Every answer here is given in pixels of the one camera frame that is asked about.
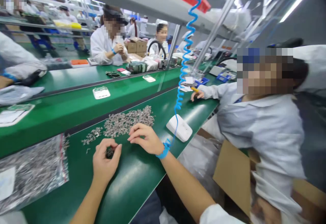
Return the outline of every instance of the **blue container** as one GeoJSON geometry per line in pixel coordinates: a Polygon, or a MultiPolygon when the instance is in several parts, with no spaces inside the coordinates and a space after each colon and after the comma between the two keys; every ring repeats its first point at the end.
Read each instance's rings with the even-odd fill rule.
{"type": "Polygon", "coordinates": [[[205,77],[203,77],[203,79],[201,80],[201,82],[199,82],[199,81],[196,80],[195,81],[197,83],[196,88],[198,88],[198,86],[200,86],[200,85],[206,85],[208,83],[208,81],[209,81],[209,79],[207,79],[205,77]]]}

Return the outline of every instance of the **packaging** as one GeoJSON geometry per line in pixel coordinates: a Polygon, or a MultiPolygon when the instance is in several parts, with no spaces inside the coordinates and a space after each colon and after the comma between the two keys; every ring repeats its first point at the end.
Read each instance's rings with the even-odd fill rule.
{"type": "Polygon", "coordinates": [[[130,63],[130,62],[140,62],[143,60],[143,58],[136,53],[129,53],[127,60],[125,60],[125,63],[130,63]]]}
{"type": "Polygon", "coordinates": [[[142,40],[138,37],[132,37],[132,38],[129,38],[129,40],[131,41],[130,43],[136,44],[136,51],[134,51],[134,52],[146,52],[147,41],[142,40]]]}
{"type": "Polygon", "coordinates": [[[67,147],[59,134],[0,160],[0,215],[20,210],[69,181],[67,147]]]}
{"type": "MultiPolygon", "coordinates": [[[[250,149],[248,156],[225,140],[219,155],[213,180],[250,217],[251,170],[260,162],[258,153],[250,149]]],[[[305,180],[295,179],[292,198],[302,207],[301,216],[311,223],[324,223],[326,194],[305,180]]]]}
{"type": "Polygon", "coordinates": [[[144,58],[145,57],[145,52],[137,52],[136,55],[144,58]]]}

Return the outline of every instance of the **plastic bag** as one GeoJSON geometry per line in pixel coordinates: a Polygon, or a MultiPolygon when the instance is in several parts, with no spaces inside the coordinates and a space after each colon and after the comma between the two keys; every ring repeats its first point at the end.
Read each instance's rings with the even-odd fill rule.
{"type": "Polygon", "coordinates": [[[13,192],[0,201],[0,215],[20,210],[69,180],[67,146],[60,134],[0,160],[0,174],[15,169],[13,192]]]}
{"type": "Polygon", "coordinates": [[[219,197],[219,186],[213,180],[213,175],[221,146],[216,139],[206,139],[196,134],[178,157],[216,202],[219,197]]]}
{"type": "Polygon", "coordinates": [[[27,101],[32,96],[39,94],[44,90],[44,87],[27,87],[12,85],[0,89],[0,105],[14,105],[27,101]]]}

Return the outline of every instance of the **cardboard box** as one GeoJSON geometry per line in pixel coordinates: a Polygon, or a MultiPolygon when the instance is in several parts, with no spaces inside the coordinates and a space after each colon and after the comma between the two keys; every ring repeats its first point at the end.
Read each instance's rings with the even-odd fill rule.
{"type": "Polygon", "coordinates": [[[145,57],[145,52],[137,52],[136,54],[142,58],[145,57]]]}
{"type": "Polygon", "coordinates": [[[147,48],[147,41],[142,40],[138,37],[132,37],[129,38],[131,41],[130,43],[135,43],[136,44],[136,51],[135,52],[146,52],[147,48]]]}
{"type": "Polygon", "coordinates": [[[125,60],[125,63],[130,63],[131,61],[141,61],[143,58],[136,53],[129,53],[127,60],[125,60]]]}
{"type": "MultiPolygon", "coordinates": [[[[248,156],[233,146],[223,142],[216,164],[214,181],[224,192],[250,216],[251,170],[260,162],[255,150],[248,150],[248,156]]],[[[324,223],[326,220],[326,194],[305,180],[295,179],[292,198],[302,207],[301,216],[311,223],[324,223]]]]}

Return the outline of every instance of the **white sleeve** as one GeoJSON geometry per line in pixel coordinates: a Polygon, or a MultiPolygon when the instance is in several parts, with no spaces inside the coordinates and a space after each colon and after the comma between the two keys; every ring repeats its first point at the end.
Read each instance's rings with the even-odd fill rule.
{"type": "Polygon", "coordinates": [[[8,67],[5,72],[13,75],[18,80],[26,79],[37,70],[47,71],[46,65],[1,32],[0,55],[8,67]]]}
{"type": "Polygon", "coordinates": [[[214,98],[214,99],[220,99],[224,93],[227,91],[228,87],[232,85],[232,83],[225,83],[221,85],[212,85],[212,86],[205,86],[200,85],[198,87],[198,90],[201,90],[204,92],[204,99],[208,98],[214,98]]]}
{"type": "Polygon", "coordinates": [[[230,216],[223,208],[214,204],[208,207],[201,215],[199,224],[244,224],[242,221],[230,216]]]}
{"type": "Polygon", "coordinates": [[[287,118],[276,119],[271,113],[261,110],[250,131],[252,143],[260,156],[253,175],[256,193],[277,209],[297,214],[301,207],[291,198],[294,178],[305,178],[300,146],[304,132],[300,118],[287,108],[279,108],[287,118]]]}
{"type": "Polygon", "coordinates": [[[104,48],[104,40],[100,39],[97,32],[91,35],[91,53],[95,62],[99,65],[112,64],[112,60],[108,59],[105,55],[107,51],[104,48]]]}

